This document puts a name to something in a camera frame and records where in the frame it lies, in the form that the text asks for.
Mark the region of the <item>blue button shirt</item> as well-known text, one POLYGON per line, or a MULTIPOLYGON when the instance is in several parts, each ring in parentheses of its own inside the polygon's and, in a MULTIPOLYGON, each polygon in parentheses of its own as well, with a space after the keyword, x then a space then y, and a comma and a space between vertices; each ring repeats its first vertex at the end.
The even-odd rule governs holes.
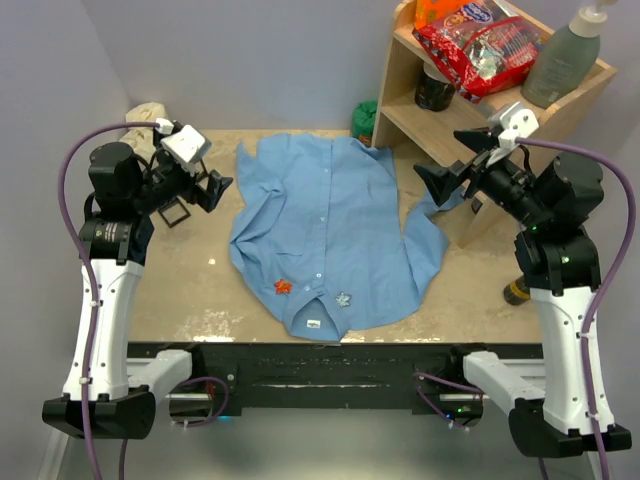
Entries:
POLYGON ((449 241, 425 195, 399 215, 389 149, 352 137, 262 138, 236 151, 244 209, 230 256, 247 287, 295 337, 338 341, 352 330, 398 322, 416 312, 440 272, 449 241), (292 283, 277 295, 274 283, 292 283), (335 297, 352 295, 340 308, 335 297))

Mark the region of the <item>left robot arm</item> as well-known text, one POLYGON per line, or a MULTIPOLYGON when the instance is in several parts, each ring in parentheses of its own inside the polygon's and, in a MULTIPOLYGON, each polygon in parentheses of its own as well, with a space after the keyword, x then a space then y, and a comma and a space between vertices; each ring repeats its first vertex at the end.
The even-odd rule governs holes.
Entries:
POLYGON ((79 232, 90 264, 82 269, 83 300, 72 366, 58 398, 43 404, 43 421, 81 438, 89 426, 98 439, 144 439, 157 404, 176 386, 200 390, 207 368, 187 350, 158 354, 127 373, 132 308, 154 231, 151 216, 178 198, 213 211, 232 178, 207 171, 210 145, 161 141, 151 162, 130 145, 111 142, 90 155, 93 186, 79 232))

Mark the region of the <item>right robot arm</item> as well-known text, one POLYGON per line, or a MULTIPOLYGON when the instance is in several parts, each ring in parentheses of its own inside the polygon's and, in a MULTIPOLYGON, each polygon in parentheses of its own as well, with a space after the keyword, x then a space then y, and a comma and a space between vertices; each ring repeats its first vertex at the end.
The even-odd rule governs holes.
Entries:
POLYGON ((416 165, 415 171, 437 203, 467 185, 519 223, 515 256, 538 312, 545 384, 532 385, 489 350, 462 347, 445 369, 448 386, 489 396, 527 457, 629 449, 631 433, 611 413, 600 372, 596 302, 605 285, 584 227, 604 198, 600 163, 576 147, 557 145, 555 158, 534 174, 506 158, 491 162, 498 137, 488 128, 458 130, 455 138, 472 150, 470 161, 416 165))

